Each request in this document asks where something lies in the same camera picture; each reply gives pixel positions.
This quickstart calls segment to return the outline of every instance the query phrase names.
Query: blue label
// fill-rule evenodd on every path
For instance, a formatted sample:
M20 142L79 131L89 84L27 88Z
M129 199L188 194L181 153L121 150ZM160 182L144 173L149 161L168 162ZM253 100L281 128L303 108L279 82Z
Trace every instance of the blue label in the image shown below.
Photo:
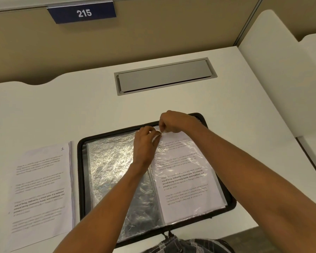
M116 17L114 2L48 7L56 24Z

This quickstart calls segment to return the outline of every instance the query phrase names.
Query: person's left hand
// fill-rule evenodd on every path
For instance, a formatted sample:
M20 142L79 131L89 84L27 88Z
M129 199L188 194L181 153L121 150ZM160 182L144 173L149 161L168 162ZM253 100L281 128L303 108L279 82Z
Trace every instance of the person's left hand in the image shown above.
M154 127L145 126L136 132L133 142L133 162L131 168L135 169L141 176L149 168L155 156L160 138L161 133L156 131Z

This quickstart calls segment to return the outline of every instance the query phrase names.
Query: paper sheet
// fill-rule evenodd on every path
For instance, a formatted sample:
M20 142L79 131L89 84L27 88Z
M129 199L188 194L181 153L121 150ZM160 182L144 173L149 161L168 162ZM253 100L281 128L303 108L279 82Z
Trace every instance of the paper sheet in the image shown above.
M70 144L25 153L14 165L8 251L73 228Z
M166 224L224 208L212 167L185 133L163 133L152 162Z

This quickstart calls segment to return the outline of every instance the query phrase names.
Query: transparent plastic sleeve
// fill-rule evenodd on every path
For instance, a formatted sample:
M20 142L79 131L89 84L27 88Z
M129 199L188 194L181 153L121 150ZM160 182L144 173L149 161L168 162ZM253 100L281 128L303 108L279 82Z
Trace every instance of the transparent plastic sleeve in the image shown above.
M134 135L128 132L86 144L91 209L132 163ZM163 133L151 167L130 204L118 242L225 205L215 172L195 143L183 132Z
M92 208L122 178L132 163L135 132L87 143ZM152 178L141 179L127 212L118 242L163 226Z
M163 133L151 169L166 225L227 205L211 165L183 132Z

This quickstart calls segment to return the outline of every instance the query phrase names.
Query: hand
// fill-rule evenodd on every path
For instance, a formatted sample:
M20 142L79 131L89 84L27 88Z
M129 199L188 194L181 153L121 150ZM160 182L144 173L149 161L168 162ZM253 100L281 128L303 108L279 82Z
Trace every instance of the hand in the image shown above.
M161 132L178 133L185 131L187 126L191 126L195 122L199 121L194 116L168 110L160 116L159 129Z
M161 133L154 127L145 126L135 134L133 142L133 169L136 169L141 176L149 168L161 138Z

